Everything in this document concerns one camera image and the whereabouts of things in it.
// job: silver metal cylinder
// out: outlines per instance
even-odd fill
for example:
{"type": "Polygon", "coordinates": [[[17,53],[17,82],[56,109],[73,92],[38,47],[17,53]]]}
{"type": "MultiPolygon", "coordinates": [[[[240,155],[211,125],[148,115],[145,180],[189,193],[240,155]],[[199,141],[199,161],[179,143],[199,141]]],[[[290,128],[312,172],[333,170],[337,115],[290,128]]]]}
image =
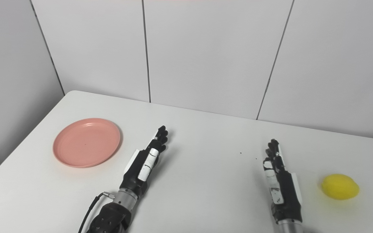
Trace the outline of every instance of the silver metal cylinder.
{"type": "Polygon", "coordinates": [[[280,233],[303,233],[302,223],[294,219],[284,219],[278,221],[280,233]]]}
{"type": "Polygon", "coordinates": [[[127,208],[129,211],[132,211],[138,200],[138,195],[132,192],[130,189],[119,189],[116,194],[116,197],[113,199],[113,202],[127,208]]]}

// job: tabletop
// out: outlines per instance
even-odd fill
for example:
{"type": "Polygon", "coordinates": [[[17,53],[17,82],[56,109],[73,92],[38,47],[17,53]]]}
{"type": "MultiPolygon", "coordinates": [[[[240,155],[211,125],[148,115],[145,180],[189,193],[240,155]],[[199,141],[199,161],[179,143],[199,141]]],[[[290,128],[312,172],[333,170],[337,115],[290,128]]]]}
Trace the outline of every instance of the tabletop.
{"type": "MultiPolygon", "coordinates": [[[[0,165],[0,233],[77,232],[93,198],[117,192],[133,152],[144,149],[161,125],[169,131],[168,149],[151,174],[130,233],[275,232],[262,166],[272,138],[281,143],[286,168],[298,176],[306,230],[373,233],[371,138],[80,91],[68,93],[0,165]],[[92,168],[58,162],[52,152],[57,134],[91,117],[120,128],[118,151],[92,168]],[[333,173],[352,177],[359,195],[346,201],[325,196],[321,179],[333,173]]],[[[106,202],[98,203],[88,221],[106,202]]]]}

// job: black cable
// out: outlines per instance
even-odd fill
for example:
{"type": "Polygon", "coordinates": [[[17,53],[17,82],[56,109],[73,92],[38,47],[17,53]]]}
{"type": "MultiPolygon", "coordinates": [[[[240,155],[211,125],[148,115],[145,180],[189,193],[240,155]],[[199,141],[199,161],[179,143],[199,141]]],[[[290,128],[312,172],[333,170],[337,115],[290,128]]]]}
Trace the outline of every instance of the black cable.
{"type": "Polygon", "coordinates": [[[99,199],[103,196],[103,193],[99,194],[99,196],[95,197],[95,199],[93,200],[92,204],[90,205],[89,207],[89,210],[87,211],[86,213],[86,216],[84,216],[84,219],[83,219],[83,222],[80,226],[80,229],[79,229],[79,232],[78,233],[81,233],[82,230],[83,230],[83,227],[84,227],[84,223],[86,223],[86,220],[87,220],[87,217],[89,216],[90,214],[90,211],[92,211],[93,207],[96,205],[96,203],[99,201],[99,199]]]}

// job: lemon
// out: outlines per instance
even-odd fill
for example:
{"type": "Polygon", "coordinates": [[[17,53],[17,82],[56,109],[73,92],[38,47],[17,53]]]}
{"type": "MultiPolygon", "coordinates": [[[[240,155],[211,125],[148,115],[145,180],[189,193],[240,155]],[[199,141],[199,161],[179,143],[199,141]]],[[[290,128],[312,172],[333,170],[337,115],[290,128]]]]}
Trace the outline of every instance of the lemon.
{"type": "Polygon", "coordinates": [[[359,186],[347,175],[332,174],[323,179],[322,190],[330,198],[346,200],[358,195],[359,186]]]}

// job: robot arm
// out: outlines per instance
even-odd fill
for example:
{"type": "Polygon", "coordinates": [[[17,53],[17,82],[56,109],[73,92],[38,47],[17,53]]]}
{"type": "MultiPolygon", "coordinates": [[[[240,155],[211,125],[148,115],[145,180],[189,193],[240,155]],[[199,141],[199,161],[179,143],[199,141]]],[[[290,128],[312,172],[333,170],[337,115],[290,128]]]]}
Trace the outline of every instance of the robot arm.
{"type": "Polygon", "coordinates": [[[273,203],[273,217],[281,233],[303,233],[302,198],[296,174],[289,173],[283,162],[278,141],[272,139],[263,162],[273,203]]]}
{"type": "Polygon", "coordinates": [[[126,232],[132,220],[133,207],[146,192],[149,174],[157,164],[160,153],[166,149],[167,135],[168,131],[162,126],[146,149],[136,150],[125,169],[118,193],[115,197],[108,196],[113,202],[102,207],[87,233],[126,232]]]}

